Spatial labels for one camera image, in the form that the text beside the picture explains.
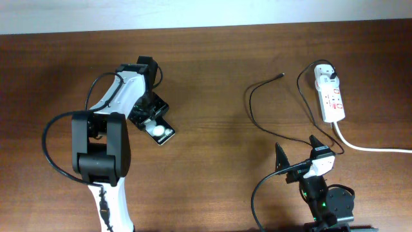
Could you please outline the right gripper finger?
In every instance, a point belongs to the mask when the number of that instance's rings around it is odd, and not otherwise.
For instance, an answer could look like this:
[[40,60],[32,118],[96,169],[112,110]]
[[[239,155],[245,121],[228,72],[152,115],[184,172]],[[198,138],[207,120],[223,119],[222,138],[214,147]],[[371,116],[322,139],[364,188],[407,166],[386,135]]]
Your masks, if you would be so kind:
[[279,143],[276,143],[276,173],[285,174],[289,171],[290,163]]
[[330,150],[330,148],[320,142],[314,135],[309,136],[310,144],[313,151],[326,151]]

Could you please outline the black smartphone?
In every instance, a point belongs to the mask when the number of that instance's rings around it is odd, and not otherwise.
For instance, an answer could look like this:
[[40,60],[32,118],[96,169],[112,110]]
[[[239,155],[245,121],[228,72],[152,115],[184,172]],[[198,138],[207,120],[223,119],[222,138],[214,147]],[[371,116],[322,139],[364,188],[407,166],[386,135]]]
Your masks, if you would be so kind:
[[163,118],[147,119],[144,122],[146,133],[157,143],[162,146],[170,140],[176,133],[176,130]]

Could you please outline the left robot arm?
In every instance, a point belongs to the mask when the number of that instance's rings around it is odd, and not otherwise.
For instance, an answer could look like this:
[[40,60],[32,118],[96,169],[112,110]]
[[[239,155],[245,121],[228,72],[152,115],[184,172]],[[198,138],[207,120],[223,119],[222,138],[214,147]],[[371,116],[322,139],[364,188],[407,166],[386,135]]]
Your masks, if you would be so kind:
[[72,164],[95,199],[102,231],[134,231],[128,213],[125,181],[131,165],[127,122],[161,146],[176,133],[165,120],[169,105],[153,90],[162,76],[158,63],[140,56],[121,64],[101,100],[71,120]]

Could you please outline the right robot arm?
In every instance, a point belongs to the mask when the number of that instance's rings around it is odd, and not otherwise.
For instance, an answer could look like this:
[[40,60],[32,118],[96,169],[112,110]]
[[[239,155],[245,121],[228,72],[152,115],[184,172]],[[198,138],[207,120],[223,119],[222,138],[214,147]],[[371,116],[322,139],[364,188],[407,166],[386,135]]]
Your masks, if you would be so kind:
[[276,172],[286,175],[286,183],[299,183],[301,197],[310,208],[314,221],[304,225],[305,231],[349,231],[354,221],[355,192],[341,184],[327,185],[324,175],[333,169],[336,153],[310,136],[312,150],[308,159],[291,165],[276,144]]

